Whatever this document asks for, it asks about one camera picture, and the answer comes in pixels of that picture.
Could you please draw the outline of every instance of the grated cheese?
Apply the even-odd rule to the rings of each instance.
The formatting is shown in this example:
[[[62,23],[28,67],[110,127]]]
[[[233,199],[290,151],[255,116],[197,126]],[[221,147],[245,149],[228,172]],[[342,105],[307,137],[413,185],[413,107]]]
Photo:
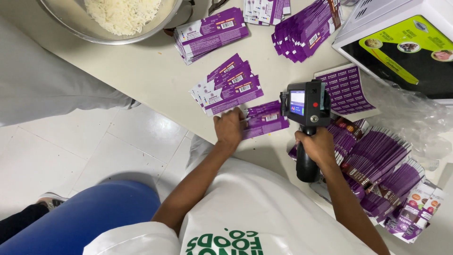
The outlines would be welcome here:
[[[87,13],[105,30],[116,35],[141,33],[153,20],[162,0],[85,0]]]

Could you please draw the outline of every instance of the barcode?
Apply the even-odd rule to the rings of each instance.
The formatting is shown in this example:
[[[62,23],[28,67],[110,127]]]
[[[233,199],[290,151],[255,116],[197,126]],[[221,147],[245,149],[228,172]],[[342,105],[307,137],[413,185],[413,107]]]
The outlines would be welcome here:
[[[227,69],[226,69],[225,71],[223,71],[223,72],[226,73],[226,72],[230,71],[230,70],[233,69],[233,68],[234,68],[234,65],[231,65],[229,68],[227,68]]]
[[[276,119],[278,119],[278,117],[279,117],[278,114],[274,114],[270,117],[266,117],[266,122],[276,120]]]
[[[234,78],[233,79],[233,83],[236,83],[236,82],[240,82],[242,81],[244,78],[242,77],[242,75],[239,75],[238,77]]]
[[[229,27],[232,27],[232,26],[234,26],[233,21],[226,22],[226,23],[222,24],[222,29],[229,28]]]
[[[318,34],[314,34],[314,36],[310,39],[310,45],[312,45],[316,39],[318,39]]]
[[[244,92],[244,91],[247,91],[250,89],[250,85],[247,85],[247,86],[244,86],[242,88],[239,89],[240,92]]]

